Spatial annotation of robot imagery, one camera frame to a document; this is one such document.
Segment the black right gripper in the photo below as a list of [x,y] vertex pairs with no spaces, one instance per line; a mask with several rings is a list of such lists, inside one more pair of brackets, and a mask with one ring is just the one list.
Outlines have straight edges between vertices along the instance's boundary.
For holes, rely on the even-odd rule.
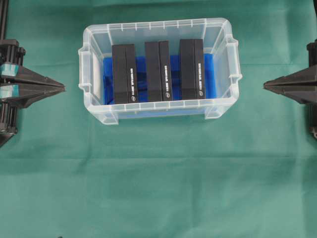
[[317,85],[317,41],[307,45],[309,67],[287,76],[264,83],[264,89],[290,98],[300,104],[309,105],[309,128],[317,134],[317,88],[316,87],[274,87],[274,86],[316,86]]

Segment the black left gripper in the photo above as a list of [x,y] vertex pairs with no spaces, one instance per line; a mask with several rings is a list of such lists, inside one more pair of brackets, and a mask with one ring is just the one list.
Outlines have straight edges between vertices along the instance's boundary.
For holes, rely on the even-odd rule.
[[0,41],[1,135],[17,133],[17,107],[28,108],[39,100],[65,91],[62,83],[23,67],[25,54],[16,39]]

